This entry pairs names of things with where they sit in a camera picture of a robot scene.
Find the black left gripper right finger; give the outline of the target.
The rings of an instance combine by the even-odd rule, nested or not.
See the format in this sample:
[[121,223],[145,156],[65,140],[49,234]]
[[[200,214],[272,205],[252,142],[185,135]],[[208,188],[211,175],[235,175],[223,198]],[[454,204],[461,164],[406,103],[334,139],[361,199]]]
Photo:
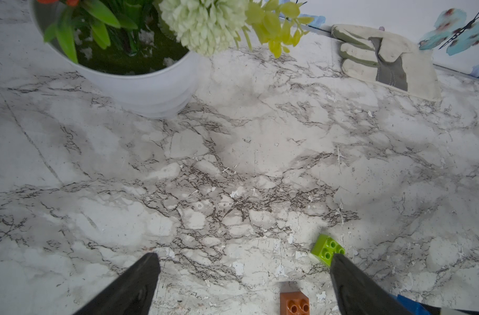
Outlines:
[[330,275],[342,315],[410,314],[343,254],[334,254]]

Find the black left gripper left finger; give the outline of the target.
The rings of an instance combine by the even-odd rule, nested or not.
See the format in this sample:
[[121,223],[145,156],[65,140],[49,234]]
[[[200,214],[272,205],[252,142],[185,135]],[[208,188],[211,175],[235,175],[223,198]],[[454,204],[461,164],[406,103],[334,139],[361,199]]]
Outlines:
[[160,274],[158,255],[146,253],[75,315],[147,315]]

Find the green lego brick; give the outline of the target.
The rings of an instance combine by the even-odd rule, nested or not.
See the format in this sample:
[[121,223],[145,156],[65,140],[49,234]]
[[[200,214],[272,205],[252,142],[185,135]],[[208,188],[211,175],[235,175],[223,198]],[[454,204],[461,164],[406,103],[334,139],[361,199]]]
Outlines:
[[331,236],[321,234],[318,236],[311,252],[321,263],[330,267],[334,254],[345,255],[345,249]]

